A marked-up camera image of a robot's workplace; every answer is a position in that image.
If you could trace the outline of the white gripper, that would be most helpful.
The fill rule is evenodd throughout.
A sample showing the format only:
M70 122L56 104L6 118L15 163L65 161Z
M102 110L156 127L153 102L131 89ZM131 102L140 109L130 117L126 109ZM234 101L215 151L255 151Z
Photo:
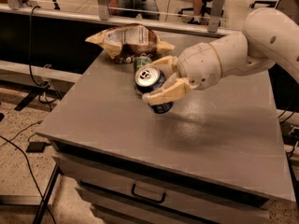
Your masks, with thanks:
M177 61L183 78L171 77L177 72ZM207 43L186 48L178 56L165 56L151 63L169 78L161 88L142 95L148 105L161 105L183 98L192 89L205 90L221 79L221 62Z

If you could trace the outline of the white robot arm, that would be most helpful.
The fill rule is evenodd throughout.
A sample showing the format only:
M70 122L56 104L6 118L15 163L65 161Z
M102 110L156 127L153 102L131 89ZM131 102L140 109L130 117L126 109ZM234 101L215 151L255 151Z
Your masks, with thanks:
M153 62L166 82L142 99L149 105L174 102L192 90L216 85L223 77L260 73L275 63L299 82L298 59L298 24L277 9L262 7L250 12L240 32Z

